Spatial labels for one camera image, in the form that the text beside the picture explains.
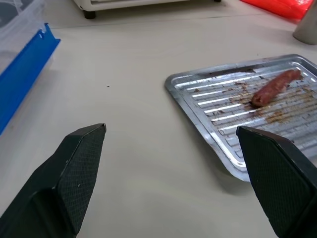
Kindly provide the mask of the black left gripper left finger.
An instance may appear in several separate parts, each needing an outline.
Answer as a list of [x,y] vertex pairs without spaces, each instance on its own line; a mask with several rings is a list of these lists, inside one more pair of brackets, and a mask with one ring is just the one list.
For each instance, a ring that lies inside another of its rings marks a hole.
[[76,238],[96,184],[106,125],[80,128],[28,178],[0,217],[0,238]]

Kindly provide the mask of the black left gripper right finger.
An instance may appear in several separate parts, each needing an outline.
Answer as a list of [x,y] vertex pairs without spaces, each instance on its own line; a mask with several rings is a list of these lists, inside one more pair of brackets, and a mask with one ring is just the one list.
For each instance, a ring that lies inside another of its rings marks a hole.
[[290,140],[239,126],[251,185],[278,238],[317,238],[317,167]]

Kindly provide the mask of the ribbed metal baking tray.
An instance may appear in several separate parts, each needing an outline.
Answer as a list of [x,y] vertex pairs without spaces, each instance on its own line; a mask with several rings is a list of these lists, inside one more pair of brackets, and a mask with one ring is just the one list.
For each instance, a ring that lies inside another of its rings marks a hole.
[[[302,79],[269,105],[254,108],[253,94],[291,69],[300,70]],[[305,57],[290,54],[192,70],[169,76],[164,85],[237,179],[249,181],[238,126],[283,136],[317,164],[317,64]]]

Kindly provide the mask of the brown grilled sausage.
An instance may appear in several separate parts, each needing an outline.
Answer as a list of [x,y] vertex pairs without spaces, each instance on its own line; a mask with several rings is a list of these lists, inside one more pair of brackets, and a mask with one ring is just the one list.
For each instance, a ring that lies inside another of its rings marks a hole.
[[283,72],[253,95],[251,100],[252,105],[255,107],[266,106],[277,95],[285,92],[291,82],[301,79],[300,70]]

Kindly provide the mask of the blue plastic box latch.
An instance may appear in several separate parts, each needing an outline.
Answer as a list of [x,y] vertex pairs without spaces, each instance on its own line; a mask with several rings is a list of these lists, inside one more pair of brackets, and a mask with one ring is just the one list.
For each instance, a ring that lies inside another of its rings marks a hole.
[[0,135],[60,43],[44,26],[0,74]]

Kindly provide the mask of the clear plastic storage box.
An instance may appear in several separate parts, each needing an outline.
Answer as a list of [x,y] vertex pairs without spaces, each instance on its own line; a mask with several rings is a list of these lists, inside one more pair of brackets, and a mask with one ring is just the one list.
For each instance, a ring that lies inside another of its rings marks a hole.
[[0,0],[0,74],[39,30],[46,0]]

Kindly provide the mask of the silver metal cup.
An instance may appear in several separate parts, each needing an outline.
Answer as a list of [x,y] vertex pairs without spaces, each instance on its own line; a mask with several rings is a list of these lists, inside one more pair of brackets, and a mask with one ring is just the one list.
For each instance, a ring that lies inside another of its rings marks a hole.
[[293,37],[302,43],[317,45],[317,1],[312,3],[299,22],[293,32]]

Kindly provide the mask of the red plastic bag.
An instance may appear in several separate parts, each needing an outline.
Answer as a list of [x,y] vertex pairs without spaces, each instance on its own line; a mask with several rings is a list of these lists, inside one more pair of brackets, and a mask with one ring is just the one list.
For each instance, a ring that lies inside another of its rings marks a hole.
[[240,0],[278,16],[301,20],[314,0]]

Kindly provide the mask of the white toaster oven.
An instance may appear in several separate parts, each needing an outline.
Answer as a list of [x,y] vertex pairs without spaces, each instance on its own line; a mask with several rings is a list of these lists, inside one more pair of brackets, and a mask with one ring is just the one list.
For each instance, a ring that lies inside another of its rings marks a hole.
[[172,11],[196,9],[204,6],[222,6],[224,0],[71,0],[85,19],[94,19],[100,12]]

